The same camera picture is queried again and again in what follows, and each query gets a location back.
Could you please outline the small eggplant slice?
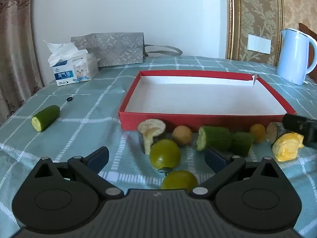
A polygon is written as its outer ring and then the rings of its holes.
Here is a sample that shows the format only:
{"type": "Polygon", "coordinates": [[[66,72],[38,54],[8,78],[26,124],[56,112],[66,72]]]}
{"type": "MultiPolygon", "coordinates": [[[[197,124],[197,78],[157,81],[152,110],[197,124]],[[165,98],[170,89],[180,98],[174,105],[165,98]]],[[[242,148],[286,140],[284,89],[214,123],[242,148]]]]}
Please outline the small eggplant slice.
{"type": "Polygon", "coordinates": [[[289,132],[289,130],[284,128],[283,123],[270,122],[266,127],[266,140],[273,145],[280,136],[289,132]]]}

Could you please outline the small orange fruit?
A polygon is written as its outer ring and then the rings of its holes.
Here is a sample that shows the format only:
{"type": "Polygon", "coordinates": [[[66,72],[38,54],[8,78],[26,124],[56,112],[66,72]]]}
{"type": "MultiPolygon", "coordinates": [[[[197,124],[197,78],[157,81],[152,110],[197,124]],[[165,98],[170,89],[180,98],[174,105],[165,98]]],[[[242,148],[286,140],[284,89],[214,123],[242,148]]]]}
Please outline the small orange fruit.
{"type": "Polygon", "coordinates": [[[254,137],[254,143],[262,143],[266,139],[266,129],[262,124],[254,124],[249,132],[254,137]]]}

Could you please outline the small cucumber chunk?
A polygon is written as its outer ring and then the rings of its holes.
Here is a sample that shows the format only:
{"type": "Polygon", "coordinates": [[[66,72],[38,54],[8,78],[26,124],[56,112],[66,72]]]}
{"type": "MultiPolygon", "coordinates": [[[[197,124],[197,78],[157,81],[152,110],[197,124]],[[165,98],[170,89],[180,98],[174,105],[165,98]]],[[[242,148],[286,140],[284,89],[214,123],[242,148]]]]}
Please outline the small cucumber chunk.
{"type": "Polygon", "coordinates": [[[247,157],[254,143],[254,136],[248,132],[231,133],[231,145],[229,152],[241,157],[247,157]]]}

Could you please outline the large cucumber chunk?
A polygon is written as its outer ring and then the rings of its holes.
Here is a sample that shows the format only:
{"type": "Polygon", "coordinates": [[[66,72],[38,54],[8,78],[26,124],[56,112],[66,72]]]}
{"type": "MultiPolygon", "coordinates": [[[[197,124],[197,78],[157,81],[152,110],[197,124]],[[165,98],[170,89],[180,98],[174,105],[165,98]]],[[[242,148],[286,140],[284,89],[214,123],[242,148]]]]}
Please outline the large cucumber chunk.
{"type": "Polygon", "coordinates": [[[214,148],[220,152],[227,151],[231,146],[230,131],[225,127],[202,126],[198,130],[196,151],[214,148]]]}

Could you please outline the green tomato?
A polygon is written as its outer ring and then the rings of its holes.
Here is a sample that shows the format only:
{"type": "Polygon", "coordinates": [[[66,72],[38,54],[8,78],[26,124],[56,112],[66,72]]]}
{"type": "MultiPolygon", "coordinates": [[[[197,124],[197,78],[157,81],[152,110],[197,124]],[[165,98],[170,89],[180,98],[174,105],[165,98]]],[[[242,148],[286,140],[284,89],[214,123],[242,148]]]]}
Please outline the green tomato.
{"type": "Polygon", "coordinates": [[[197,178],[194,174],[185,170],[177,170],[169,173],[161,184],[162,190],[184,189],[187,192],[192,191],[198,186],[197,178]]]}
{"type": "Polygon", "coordinates": [[[181,151],[173,140],[162,139],[152,146],[149,160],[152,166],[158,170],[176,168],[181,161],[181,151]]]}

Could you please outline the brown longan fruit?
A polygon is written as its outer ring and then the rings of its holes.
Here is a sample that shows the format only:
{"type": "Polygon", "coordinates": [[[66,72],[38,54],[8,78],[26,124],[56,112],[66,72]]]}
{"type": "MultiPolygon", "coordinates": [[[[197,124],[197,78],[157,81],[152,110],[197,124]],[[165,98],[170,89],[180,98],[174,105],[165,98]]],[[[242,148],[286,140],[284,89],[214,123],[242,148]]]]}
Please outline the brown longan fruit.
{"type": "Polygon", "coordinates": [[[177,126],[172,132],[172,138],[180,147],[187,146],[192,141],[192,131],[187,126],[177,126]]]}

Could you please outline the eggplant piece with white flesh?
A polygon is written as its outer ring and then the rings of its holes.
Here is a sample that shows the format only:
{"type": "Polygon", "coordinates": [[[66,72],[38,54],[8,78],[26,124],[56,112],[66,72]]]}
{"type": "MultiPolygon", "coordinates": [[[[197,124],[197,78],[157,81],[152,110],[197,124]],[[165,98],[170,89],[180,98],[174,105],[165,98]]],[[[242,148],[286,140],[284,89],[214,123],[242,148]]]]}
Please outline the eggplant piece with white flesh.
{"type": "Polygon", "coordinates": [[[149,155],[154,138],[165,132],[166,124],[159,119],[147,119],[137,126],[137,131],[142,135],[145,154],[149,155]]]}

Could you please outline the light blue electric kettle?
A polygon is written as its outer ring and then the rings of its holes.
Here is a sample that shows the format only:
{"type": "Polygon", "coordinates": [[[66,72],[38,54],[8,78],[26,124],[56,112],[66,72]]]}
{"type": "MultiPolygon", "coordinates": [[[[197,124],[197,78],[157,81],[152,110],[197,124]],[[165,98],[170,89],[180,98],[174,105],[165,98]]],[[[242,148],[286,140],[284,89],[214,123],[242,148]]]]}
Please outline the light blue electric kettle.
{"type": "Polygon", "coordinates": [[[302,85],[306,75],[316,67],[316,55],[308,64],[309,47],[316,52],[316,40],[295,29],[286,28],[282,33],[282,48],[277,64],[277,75],[296,84],[302,85]]]}

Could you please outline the red shallow cardboard box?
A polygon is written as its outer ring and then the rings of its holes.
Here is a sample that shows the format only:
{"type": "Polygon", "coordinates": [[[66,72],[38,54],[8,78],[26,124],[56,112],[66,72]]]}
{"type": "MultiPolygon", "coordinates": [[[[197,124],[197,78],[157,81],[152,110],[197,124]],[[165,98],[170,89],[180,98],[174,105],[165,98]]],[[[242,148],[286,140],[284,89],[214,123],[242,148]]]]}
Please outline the red shallow cardboard box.
{"type": "Polygon", "coordinates": [[[168,131],[180,125],[248,131],[287,113],[296,110],[257,74],[203,70],[140,71],[119,108],[125,131],[147,119],[164,121],[168,131]]]}

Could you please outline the lone cucumber piece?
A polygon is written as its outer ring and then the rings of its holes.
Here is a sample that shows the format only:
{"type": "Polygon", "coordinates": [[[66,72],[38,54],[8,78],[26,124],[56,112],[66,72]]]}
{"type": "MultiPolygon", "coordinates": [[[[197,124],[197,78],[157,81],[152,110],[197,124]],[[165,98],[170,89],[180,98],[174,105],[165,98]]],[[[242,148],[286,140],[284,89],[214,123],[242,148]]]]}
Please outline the lone cucumber piece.
{"type": "Polygon", "coordinates": [[[51,105],[39,111],[31,118],[31,124],[37,132],[43,132],[60,115],[60,107],[51,105]]]}

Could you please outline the beige floral curtain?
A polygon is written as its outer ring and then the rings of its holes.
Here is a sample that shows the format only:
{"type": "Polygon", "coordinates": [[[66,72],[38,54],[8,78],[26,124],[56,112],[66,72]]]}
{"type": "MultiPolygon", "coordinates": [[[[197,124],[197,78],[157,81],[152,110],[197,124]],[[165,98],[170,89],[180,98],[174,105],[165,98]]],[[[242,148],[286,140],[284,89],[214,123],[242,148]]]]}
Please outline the beige floral curtain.
{"type": "Polygon", "coordinates": [[[1,0],[1,124],[42,87],[31,0],[1,0]]]}

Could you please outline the tissue pack with cat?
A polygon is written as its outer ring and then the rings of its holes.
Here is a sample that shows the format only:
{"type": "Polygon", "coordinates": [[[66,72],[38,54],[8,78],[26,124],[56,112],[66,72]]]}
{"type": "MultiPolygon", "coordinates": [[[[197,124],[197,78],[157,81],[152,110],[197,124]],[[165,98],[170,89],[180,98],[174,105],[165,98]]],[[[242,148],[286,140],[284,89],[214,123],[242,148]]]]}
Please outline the tissue pack with cat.
{"type": "Polygon", "coordinates": [[[73,42],[52,44],[48,64],[53,69],[57,86],[86,82],[98,73],[98,59],[86,49],[78,49],[73,42]]]}

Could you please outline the grey patterned paper bag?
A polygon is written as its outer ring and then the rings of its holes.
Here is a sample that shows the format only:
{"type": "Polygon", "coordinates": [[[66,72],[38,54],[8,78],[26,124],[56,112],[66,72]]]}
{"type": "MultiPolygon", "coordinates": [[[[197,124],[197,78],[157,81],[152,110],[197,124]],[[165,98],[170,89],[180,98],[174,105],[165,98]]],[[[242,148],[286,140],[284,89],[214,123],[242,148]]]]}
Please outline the grey patterned paper bag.
{"type": "Polygon", "coordinates": [[[98,67],[143,63],[150,55],[179,57],[183,51],[173,46],[145,44],[142,32],[92,33],[74,36],[71,42],[98,59],[98,67]]]}

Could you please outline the white wall switch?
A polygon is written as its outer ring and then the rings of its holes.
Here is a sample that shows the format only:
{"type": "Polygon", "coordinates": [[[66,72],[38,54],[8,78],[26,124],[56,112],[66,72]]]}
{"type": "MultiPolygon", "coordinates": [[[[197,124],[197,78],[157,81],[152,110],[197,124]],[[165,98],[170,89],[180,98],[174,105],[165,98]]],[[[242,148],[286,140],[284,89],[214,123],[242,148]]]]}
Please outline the white wall switch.
{"type": "Polygon", "coordinates": [[[262,54],[270,54],[271,40],[260,36],[248,35],[247,50],[262,54]]]}

